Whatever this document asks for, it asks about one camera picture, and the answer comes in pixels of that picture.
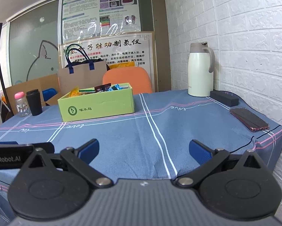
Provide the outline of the orange bread clear packet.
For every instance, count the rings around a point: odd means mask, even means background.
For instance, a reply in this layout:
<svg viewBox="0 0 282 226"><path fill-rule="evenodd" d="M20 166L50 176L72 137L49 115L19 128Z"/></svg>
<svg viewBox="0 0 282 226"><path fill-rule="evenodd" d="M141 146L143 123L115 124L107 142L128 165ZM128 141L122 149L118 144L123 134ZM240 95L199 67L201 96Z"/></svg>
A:
<svg viewBox="0 0 282 226"><path fill-rule="evenodd" d="M79 88L75 87L74 89L72 89L69 93L68 97L76 97L76 96L80 96L81 93L79 92Z"/></svg>

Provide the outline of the green-trim sandwich biscuit packet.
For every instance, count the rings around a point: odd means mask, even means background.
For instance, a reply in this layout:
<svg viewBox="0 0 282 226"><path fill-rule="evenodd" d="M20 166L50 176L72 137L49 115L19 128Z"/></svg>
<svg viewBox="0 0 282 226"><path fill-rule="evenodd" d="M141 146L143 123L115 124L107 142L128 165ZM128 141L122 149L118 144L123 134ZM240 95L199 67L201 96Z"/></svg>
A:
<svg viewBox="0 0 282 226"><path fill-rule="evenodd" d="M78 92L80 94L90 94L90 93L96 93L96 90L94 88L89 88L89 89L80 89Z"/></svg>

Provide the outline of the dark red cookie packet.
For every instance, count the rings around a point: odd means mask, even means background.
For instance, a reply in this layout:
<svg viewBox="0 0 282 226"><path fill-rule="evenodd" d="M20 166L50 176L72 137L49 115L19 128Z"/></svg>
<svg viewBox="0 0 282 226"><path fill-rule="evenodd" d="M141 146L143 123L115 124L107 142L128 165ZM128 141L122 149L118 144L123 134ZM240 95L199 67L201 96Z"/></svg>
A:
<svg viewBox="0 0 282 226"><path fill-rule="evenodd" d="M96 86L94 87L94 90L95 92L105 92L105 91L108 91L110 87L111 87L111 83L108 83L108 84Z"/></svg>

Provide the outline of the blue wafer snack packet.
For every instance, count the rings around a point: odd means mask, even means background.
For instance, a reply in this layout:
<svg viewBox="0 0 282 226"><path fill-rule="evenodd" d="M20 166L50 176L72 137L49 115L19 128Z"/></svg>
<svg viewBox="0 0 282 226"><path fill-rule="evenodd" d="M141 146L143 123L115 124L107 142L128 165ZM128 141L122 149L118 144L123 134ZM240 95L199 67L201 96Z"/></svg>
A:
<svg viewBox="0 0 282 226"><path fill-rule="evenodd" d="M113 85L111 86L108 91L116 91L116 90L122 90L123 88L119 85L119 84L116 84L116 85Z"/></svg>

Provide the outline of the pink-lid clear bottle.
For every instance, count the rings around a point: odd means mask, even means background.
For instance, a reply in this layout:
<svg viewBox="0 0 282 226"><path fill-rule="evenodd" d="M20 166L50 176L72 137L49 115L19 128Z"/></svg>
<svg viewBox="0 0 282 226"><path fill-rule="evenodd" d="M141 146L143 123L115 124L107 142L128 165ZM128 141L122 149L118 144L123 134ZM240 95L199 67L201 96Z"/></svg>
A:
<svg viewBox="0 0 282 226"><path fill-rule="evenodd" d="M16 103L16 109L17 113L20 117L25 117L30 114L28 102L25 96L24 92L17 92L15 95L15 103Z"/></svg>

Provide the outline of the green cardboard box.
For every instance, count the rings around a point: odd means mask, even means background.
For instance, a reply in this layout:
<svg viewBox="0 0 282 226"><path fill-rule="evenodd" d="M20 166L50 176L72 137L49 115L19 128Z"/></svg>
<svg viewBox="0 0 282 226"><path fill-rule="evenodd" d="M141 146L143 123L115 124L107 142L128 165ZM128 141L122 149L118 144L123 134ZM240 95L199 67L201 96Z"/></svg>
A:
<svg viewBox="0 0 282 226"><path fill-rule="evenodd" d="M134 113L133 88L128 83L120 87L121 90L73 97L67 93L58 99L62 120L70 122Z"/></svg>

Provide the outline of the red-cased smartphone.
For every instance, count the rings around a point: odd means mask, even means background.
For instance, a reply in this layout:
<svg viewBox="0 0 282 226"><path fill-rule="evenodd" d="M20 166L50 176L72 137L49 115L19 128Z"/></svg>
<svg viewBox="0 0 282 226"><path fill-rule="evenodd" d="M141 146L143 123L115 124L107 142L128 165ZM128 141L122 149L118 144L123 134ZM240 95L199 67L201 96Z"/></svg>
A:
<svg viewBox="0 0 282 226"><path fill-rule="evenodd" d="M233 108L229 110L251 132L258 132L269 129L269 124L249 111L247 108Z"/></svg>

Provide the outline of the black tumbler cup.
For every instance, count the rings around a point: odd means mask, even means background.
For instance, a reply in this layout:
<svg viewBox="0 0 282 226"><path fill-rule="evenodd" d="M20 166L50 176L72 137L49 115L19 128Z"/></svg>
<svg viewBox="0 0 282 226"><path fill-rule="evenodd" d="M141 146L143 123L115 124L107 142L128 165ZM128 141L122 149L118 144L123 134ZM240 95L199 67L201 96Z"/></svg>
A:
<svg viewBox="0 0 282 226"><path fill-rule="evenodd" d="M37 116L42 113L41 96L38 89L28 91L26 99L31 110L32 116Z"/></svg>

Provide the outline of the blue chair behind box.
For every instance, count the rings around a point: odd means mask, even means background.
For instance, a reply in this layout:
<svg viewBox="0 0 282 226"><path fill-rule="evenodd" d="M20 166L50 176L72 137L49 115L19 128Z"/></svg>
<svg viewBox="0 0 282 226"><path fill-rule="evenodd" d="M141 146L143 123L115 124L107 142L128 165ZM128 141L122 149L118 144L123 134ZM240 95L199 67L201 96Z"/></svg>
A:
<svg viewBox="0 0 282 226"><path fill-rule="evenodd" d="M58 92L54 88L48 88L46 90L42 91L43 99L44 101L50 100L52 97L54 97Z"/></svg>

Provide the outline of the cream thermos jug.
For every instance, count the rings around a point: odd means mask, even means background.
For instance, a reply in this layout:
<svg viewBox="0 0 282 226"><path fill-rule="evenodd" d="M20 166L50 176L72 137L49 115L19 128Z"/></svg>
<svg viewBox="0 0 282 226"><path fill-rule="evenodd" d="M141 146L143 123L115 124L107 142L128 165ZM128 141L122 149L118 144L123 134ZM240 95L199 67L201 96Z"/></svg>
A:
<svg viewBox="0 0 282 226"><path fill-rule="evenodd" d="M215 53L207 42L190 45L187 63L188 94L195 97L210 96L214 89Z"/></svg>

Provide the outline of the orange chair back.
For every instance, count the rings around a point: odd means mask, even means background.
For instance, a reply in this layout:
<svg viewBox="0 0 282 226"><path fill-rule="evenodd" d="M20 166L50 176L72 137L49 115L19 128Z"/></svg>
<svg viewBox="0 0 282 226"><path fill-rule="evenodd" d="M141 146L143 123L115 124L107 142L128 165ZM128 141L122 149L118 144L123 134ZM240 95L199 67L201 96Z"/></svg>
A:
<svg viewBox="0 0 282 226"><path fill-rule="evenodd" d="M103 84L129 83L133 94L153 93L148 73L141 67L123 67L108 70L103 76Z"/></svg>

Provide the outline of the Chinese text poster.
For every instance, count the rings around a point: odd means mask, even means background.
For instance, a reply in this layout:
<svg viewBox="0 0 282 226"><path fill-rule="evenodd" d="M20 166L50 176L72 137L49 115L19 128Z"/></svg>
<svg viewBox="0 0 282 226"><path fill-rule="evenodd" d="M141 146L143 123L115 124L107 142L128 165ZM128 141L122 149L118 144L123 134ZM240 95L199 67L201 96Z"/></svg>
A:
<svg viewBox="0 0 282 226"><path fill-rule="evenodd" d="M147 71L153 91L158 90L155 33L153 31L129 32L66 42L58 46L60 68L67 65L65 51L71 44L80 45L89 58L101 58L108 65L134 62L135 66Z"/></svg>

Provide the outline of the upper laminated info poster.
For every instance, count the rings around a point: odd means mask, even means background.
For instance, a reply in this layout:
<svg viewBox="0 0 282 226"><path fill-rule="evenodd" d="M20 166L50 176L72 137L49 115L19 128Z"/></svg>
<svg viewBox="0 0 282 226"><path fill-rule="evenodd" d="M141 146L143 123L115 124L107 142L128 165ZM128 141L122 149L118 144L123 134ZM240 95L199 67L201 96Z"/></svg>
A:
<svg viewBox="0 0 282 226"><path fill-rule="evenodd" d="M63 42L141 31L138 0L62 0Z"/></svg>

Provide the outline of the black stand frame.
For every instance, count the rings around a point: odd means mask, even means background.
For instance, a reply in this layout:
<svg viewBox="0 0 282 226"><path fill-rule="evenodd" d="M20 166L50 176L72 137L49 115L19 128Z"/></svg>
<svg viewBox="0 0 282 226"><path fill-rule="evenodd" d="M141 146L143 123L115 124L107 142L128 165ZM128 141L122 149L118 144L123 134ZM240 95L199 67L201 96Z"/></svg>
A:
<svg viewBox="0 0 282 226"><path fill-rule="evenodd" d="M1 66L0 66L0 116L2 122L6 122L8 119L12 117L12 115L13 112L11 110L8 97L6 97L6 88L5 88Z"/></svg>

